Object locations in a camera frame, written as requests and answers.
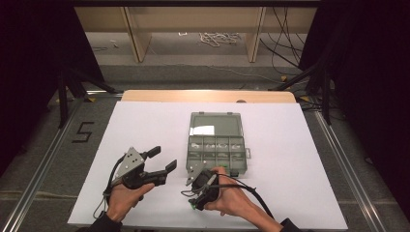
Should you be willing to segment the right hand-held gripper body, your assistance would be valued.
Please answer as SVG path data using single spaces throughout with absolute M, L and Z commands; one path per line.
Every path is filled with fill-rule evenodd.
M 207 168 L 207 162 L 202 161 L 189 167 L 189 177 L 186 186 L 191 186 L 185 196 L 190 196 L 190 205 L 199 211 L 209 202 L 214 202 L 220 195 L 219 175 Z

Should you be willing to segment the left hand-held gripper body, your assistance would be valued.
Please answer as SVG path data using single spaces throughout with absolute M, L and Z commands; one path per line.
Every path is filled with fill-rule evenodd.
M 124 185 L 128 189 L 139 189 L 143 185 L 150 183 L 156 187 L 166 183 L 167 177 L 161 178 L 159 176 L 160 171 L 146 172 L 144 170 L 146 159 L 141 154 L 133 147 L 130 147 L 118 160 L 120 166 L 115 167 L 117 173 L 114 178 L 110 178 L 110 185 L 112 187 Z

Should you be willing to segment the transparent grey compartment storage box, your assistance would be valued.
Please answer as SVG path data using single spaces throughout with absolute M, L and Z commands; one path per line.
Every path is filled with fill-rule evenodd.
M 242 117 L 236 112 L 193 112 L 186 169 L 202 161 L 207 168 L 227 164 L 226 173 L 233 177 L 248 171 L 249 149 L 246 147 Z

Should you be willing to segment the person's right hand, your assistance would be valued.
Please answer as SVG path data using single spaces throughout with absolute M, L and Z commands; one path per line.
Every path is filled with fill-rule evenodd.
M 208 202 L 204 208 L 209 211 L 219 211 L 222 216 L 250 218 L 257 211 L 257 206 L 240 188 L 234 188 L 237 182 L 226 176 L 223 167 L 214 167 L 213 171 L 217 172 L 222 188 L 220 188 L 218 199 Z

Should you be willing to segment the person's left hand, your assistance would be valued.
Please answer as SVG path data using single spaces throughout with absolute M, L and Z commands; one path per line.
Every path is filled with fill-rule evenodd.
M 131 208 L 138 204 L 140 198 L 152 190 L 154 186 L 154 184 L 146 184 L 137 189 L 126 188 L 124 185 L 114 187 L 106 215 L 115 222 L 121 222 Z

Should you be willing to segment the white table sheet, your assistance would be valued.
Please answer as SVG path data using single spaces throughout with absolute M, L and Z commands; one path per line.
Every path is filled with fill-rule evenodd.
M 69 223 L 84 226 L 94 222 L 112 167 L 130 147 L 144 152 L 160 146 L 161 153 L 147 160 L 147 170 L 161 170 L 171 161 L 176 161 L 177 167 L 165 185 L 147 193 L 128 213 L 125 226 L 253 230 L 253 225 L 241 218 L 193 209 L 181 193 L 188 178 L 190 116 L 199 111 L 240 113 L 250 150 L 242 180 L 262 196 L 276 220 L 289 218 L 301 229 L 347 230 L 303 111 L 296 103 L 118 102 Z

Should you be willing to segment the black metal stand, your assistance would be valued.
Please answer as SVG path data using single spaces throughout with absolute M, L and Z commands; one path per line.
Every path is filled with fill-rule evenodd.
M 295 77 L 293 77 L 290 81 L 287 81 L 283 84 L 280 84 L 279 87 L 275 87 L 274 91 L 284 91 L 288 87 L 293 86 L 296 83 L 299 83 L 305 78 L 309 78 L 307 82 L 307 86 L 305 90 L 307 93 L 310 94 L 317 94 L 318 91 L 321 91 L 321 112 L 322 117 L 324 118 L 325 122 L 330 125 L 330 73 L 327 71 L 325 65 L 317 63 L 310 68 L 302 71 Z
M 63 128 L 69 120 L 67 89 L 70 90 L 76 99 L 84 99 L 87 96 L 87 92 L 83 86 L 83 82 L 89 82 L 109 94 L 121 94 L 120 90 L 110 87 L 105 84 L 104 81 L 97 80 L 85 72 L 73 68 L 63 69 L 58 76 L 58 97 L 60 108 L 59 128 Z

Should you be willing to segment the black curtain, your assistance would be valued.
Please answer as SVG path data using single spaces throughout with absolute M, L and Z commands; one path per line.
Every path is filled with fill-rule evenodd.
M 0 175 L 74 70 L 103 81 L 70 1 L 0 0 Z
M 410 0 L 321 0 L 300 68 L 313 65 L 340 20 L 354 30 L 330 68 L 341 108 L 410 220 Z

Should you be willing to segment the aluminium floor rail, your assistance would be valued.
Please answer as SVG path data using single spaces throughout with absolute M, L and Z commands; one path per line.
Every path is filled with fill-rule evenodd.
M 355 172 L 350 160 L 348 159 L 344 149 L 342 148 L 335 131 L 332 126 L 322 116 L 321 112 L 316 112 L 315 117 L 324 132 L 329 145 L 336 157 L 337 163 L 343 173 L 343 176 L 350 187 L 356 202 L 358 203 L 361 212 L 370 228 L 371 232 L 387 232 L 381 217 L 376 210 L 376 207 L 370 200 L 370 197 L 366 193 L 364 186 L 362 185 L 359 176 Z
M 44 110 L 22 152 L 0 177 L 0 232 L 75 232 L 68 224 L 118 95 L 69 98 L 60 124 L 59 102 Z

